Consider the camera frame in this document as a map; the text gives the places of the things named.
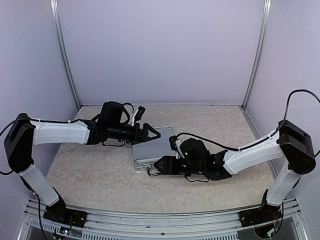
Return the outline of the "aluminium poker chip case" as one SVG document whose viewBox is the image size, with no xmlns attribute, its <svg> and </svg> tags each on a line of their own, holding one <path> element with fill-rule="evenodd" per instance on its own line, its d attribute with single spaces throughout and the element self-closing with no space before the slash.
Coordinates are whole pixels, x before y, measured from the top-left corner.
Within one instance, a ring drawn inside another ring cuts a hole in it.
<svg viewBox="0 0 320 240">
<path fill-rule="evenodd" d="M 174 135 L 171 125 L 155 128 L 161 137 L 148 142 L 133 145 L 133 163 L 136 172 L 154 170 L 154 163 L 163 156 L 175 156 L 176 152 L 171 149 L 169 137 Z"/>
</svg>

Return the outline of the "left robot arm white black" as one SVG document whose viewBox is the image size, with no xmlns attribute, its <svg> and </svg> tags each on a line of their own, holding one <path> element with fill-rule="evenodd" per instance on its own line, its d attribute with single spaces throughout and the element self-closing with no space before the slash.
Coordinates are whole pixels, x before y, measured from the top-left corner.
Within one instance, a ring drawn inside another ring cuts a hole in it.
<svg viewBox="0 0 320 240">
<path fill-rule="evenodd" d="M 42 144 L 104 145 L 108 139 L 130 145 L 157 140 L 161 134 L 148 123 L 139 124 L 145 108 L 139 106 L 129 114 L 124 103 L 105 102 L 92 119 L 68 121 L 44 120 L 20 113 L 5 129 L 4 149 L 8 165 L 25 185 L 46 205 L 47 213 L 63 223 L 70 211 L 55 188 L 35 166 L 34 146 Z"/>
</svg>

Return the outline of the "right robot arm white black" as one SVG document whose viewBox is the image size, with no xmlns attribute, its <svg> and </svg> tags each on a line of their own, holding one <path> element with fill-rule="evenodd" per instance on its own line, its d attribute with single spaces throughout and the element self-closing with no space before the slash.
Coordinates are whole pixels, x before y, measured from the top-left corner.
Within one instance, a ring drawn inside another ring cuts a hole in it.
<svg viewBox="0 0 320 240">
<path fill-rule="evenodd" d="M 192 175 L 202 175 L 207 183 L 231 178 L 265 162 L 285 160 L 272 187 L 263 193 L 260 206 L 239 213 L 243 227 L 283 217 L 285 197 L 303 175 L 316 167 L 318 154 L 314 152 L 311 136 L 286 118 L 269 134 L 237 148 L 223 146 L 223 150 L 215 154 L 211 154 L 204 144 L 212 143 L 212 140 L 189 133 L 190 138 L 181 141 L 180 136 L 182 133 L 169 138 L 176 155 L 165 155 L 153 164 L 157 175 L 182 175 L 186 180 Z"/>
</svg>

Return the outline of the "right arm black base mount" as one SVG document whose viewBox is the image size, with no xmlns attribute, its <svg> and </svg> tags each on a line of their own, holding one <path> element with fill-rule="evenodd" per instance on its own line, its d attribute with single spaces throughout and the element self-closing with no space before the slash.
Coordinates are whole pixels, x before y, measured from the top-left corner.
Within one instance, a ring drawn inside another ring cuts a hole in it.
<svg viewBox="0 0 320 240">
<path fill-rule="evenodd" d="M 271 209 L 265 207 L 243 210 L 238 213 L 238 216 L 243 228 L 266 223 L 276 218 L 275 213 Z"/>
</svg>

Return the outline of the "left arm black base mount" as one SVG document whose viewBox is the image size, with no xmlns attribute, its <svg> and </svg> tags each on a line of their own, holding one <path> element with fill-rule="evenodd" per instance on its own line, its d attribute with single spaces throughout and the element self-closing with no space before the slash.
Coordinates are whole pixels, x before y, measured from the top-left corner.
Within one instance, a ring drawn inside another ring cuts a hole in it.
<svg viewBox="0 0 320 240">
<path fill-rule="evenodd" d="M 67 208 L 65 203 L 57 202 L 52 206 L 46 206 L 44 219 L 70 227 L 84 228 L 88 213 L 81 210 Z"/>
</svg>

